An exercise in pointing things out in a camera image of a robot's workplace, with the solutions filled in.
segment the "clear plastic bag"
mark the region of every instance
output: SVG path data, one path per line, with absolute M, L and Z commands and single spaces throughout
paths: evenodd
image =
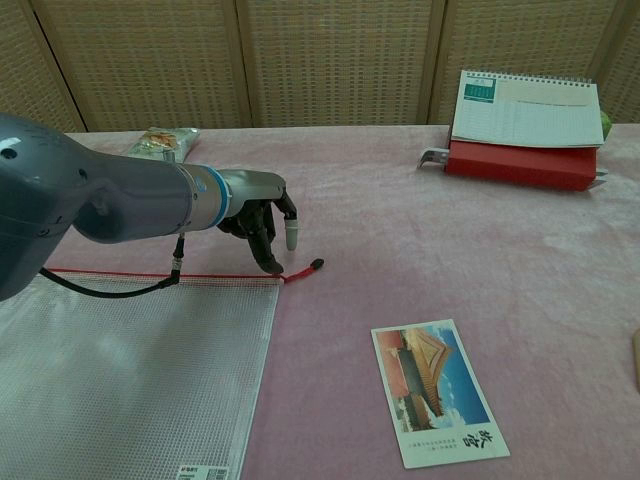
M 63 275 L 106 291 L 157 281 Z M 279 290 L 183 276 L 113 301 L 37 276 L 0 302 L 0 479 L 173 480 L 197 464 L 238 480 Z
M 151 127 L 129 149 L 127 155 L 183 163 L 199 135 L 197 128 Z

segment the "postcard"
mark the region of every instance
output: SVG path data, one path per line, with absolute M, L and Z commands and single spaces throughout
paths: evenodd
M 371 335 L 405 468 L 509 456 L 453 320 Z

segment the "black cable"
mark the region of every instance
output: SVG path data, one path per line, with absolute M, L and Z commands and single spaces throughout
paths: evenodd
M 46 268 L 40 269 L 40 275 L 49 280 L 57 283 L 58 285 L 62 285 L 69 290 L 73 290 L 74 292 L 82 293 L 83 295 L 89 295 L 91 297 L 98 298 L 130 298 L 137 297 L 139 295 L 144 295 L 145 293 L 150 293 L 155 290 L 160 290 L 162 288 L 170 287 L 171 285 L 177 285 L 180 282 L 180 268 L 182 266 L 182 258 L 184 257 L 184 235 L 180 235 L 178 237 L 178 241 L 176 243 L 176 249 L 173 252 L 173 266 L 171 269 L 171 275 L 167 278 L 163 278 L 155 285 L 150 285 L 145 288 L 141 288 L 139 290 L 131 290 L 128 292 L 101 292 L 99 290 L 92 290 L 90 288 L 81 287 L 80 285 L 76 285 L 75 283 L 66 280 L 50 270 Z

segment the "snack package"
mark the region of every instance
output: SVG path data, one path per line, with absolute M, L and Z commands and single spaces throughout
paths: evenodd
M 200 135 L 197 128 L 151 127 L 129 149 L 129 157 L 184 163 L 189 150 Z

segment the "blue ring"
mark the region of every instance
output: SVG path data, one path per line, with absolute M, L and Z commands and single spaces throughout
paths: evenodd
M 216 218 L 213 219 L 213 222 L 211 222 L 211 225 L 207 227 L 207 228 L 211 228 L 219 224 L 223 220 L 224 214 L 227 213 L 227 204 L 229 203 L 229 197 L 227 194 L 227 184 L 224 182 L 224 178 L 222 178 L 222 175 L 220 175 L 215 169 L 213 169 L 209 165 L 201 165 L 201 166 L 209 170 L 211 172 L 211 175 L 213 175 L 213 178 L 216 179 L 216 182 L 218 183 L 218 187 L 220 188 L 220 197 L 222 198 L 221 204 L 220 204 L 220 211 L 218 212 L 218 215 L 216 216 Z

